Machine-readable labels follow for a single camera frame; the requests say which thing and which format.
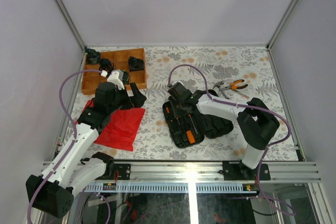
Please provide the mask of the red cloth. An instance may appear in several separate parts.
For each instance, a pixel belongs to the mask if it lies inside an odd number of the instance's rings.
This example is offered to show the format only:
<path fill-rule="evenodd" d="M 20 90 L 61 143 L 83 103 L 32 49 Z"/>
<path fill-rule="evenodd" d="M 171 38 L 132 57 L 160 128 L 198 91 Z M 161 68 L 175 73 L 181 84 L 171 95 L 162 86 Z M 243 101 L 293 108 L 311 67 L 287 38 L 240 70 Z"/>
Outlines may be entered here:
<path fill-rule="evenodd" d="M 144 114 L 144 108 L 118 109 L 109 114 L 107 118 L 106 114 L 103 114 L 106 125 L 94 143 L 132 152 L 133 143 Z"/>

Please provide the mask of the black plastic tool case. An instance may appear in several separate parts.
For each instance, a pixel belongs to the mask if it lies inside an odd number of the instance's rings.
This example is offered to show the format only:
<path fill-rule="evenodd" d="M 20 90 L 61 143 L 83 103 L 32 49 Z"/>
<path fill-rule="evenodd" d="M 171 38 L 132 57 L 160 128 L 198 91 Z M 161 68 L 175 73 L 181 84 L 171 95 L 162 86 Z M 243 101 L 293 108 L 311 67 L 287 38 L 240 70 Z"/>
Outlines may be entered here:
<path fill-rule="evenodd" d="M 181 104 L 172 96 L 163 103 L 165 121 L 169 127 L 172 143 L 178 148 L 199 144 L 204 138 L 215 139 L 230 133 L 233 123 L 214 115 L 202 114 L 196 101 L 206 92 L 197 90 L 191 94 L 188 103 Z"/>

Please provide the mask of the thin screwdriver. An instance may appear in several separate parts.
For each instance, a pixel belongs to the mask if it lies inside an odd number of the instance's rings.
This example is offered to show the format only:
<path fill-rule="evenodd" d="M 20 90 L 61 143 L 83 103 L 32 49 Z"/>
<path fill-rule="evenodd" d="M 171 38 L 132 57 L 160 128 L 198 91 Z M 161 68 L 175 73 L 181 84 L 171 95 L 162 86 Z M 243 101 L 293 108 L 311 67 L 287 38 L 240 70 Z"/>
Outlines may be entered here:
<path fill-rule="evenodd" d="M 195 131 L 195 134 L 197 135 L 197 134 L 198 134 L 198 131 L 197 131 L 196 125 L 195 125 L 195 123 L 194 123 L 194 120 L 193 120 L 191 114 L 189 114 L 188 117 L 190 118 L 191 123 L 192 123 L 193 128 L 194 128 L 194 131 Z"/>

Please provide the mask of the large orange handle screwdriver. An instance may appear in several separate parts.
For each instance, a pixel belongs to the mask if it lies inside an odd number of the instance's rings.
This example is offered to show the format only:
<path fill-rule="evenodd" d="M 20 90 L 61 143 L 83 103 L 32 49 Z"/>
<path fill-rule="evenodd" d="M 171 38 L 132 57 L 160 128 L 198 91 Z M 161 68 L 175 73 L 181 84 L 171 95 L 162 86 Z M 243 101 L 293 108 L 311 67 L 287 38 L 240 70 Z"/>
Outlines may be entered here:
<path fill-rule="evenodd" d="M 195 137 L 194 137 L 192 131 L 186 131 L 186 136 L 187 136 L 188 142 L 190 144 L 194 144 L 196 142 Z"/>

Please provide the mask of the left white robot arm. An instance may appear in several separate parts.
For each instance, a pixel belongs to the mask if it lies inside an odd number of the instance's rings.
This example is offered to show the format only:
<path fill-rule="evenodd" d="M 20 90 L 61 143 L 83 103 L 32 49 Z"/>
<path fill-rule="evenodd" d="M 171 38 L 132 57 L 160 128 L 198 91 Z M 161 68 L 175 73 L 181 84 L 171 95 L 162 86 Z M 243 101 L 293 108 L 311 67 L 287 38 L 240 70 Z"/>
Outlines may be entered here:
<path fill-rule="evenodd" d="M 32 208 L 36 208 L 62 218 L 70 210 L 74 198 L 93 180 L 109 179 L 115 175 L 113 157 L 102 152 L 93 154 L 81 168 L 77 168 L 77 165 L 88 147 L 110 123 L 115 111 L 144 105 L 146 96 L 134 82 L 130 87 L 132 96 L 111 82 L 98 85 L 92 103 L 77 120 L 73 137 L 39 176 L 30 175 L 27 179 L 28 217 Z"/>

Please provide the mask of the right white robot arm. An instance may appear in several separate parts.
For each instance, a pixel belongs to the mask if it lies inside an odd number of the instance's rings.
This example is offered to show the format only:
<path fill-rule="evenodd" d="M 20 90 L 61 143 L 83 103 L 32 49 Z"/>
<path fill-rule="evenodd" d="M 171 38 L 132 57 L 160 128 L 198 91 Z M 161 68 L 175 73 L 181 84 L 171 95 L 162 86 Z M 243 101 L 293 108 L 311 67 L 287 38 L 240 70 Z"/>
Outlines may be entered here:
<path fill-rule="evenodd" d="M 258 173 L 258 163 L 270 140 L 274 137 L 280 124 L 267 106 L 258 98 L 245 103 L 235 103 L 211 95 L 192 93 L 180 82 L 168 85 L 168 93 L 185 110 L 197 111 L 203 115 L 217 116 L 236 122 L 247 143 L 246 153 L 239 166 L 240 175 L 251 179 Z"/>

